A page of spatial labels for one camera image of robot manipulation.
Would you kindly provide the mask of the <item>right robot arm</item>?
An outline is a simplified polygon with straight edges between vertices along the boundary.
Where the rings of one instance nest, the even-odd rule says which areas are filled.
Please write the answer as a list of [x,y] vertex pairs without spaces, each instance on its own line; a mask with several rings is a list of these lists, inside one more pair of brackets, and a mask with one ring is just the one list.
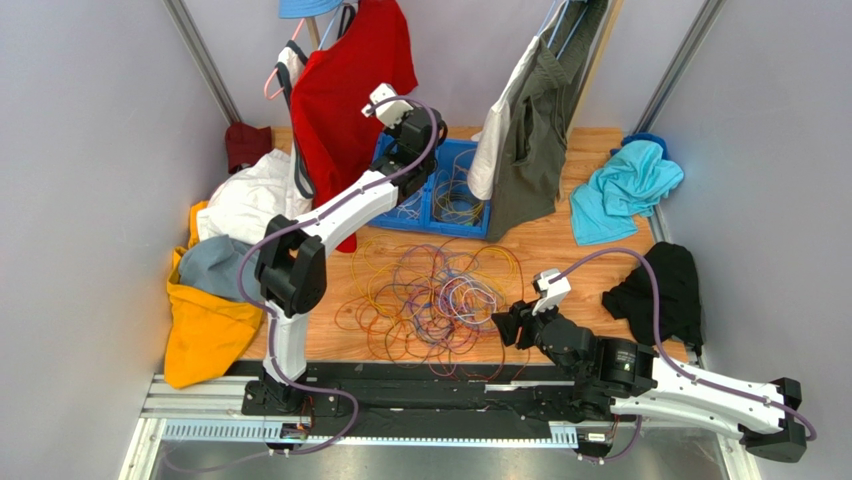
[[567,392],[544,396],[546,411],[566,420],[658,418],[713,431],[771,461],[796,463],[806,452],[807,429],[794,417],[802,401],[796,380],[743,381],[668,363],[649,346],[596,336],[531,302],[491,320],[505,346],[537,348],[570,381]]

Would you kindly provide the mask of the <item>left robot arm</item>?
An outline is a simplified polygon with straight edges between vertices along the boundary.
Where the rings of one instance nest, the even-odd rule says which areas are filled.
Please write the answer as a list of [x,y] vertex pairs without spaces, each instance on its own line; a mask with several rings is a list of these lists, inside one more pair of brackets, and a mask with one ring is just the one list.
[[437,110],[418,106],[387,121],[384,132],[391,144],[350,187],[313,211],[268,223],[255,265],[268,346],[262,374],[247,386],[248,401],[285,413],[301,404],[304,395],[292,384],[306,371],[309,316],[326,293],[328,256],[421,190],[436,168],[447,127]]

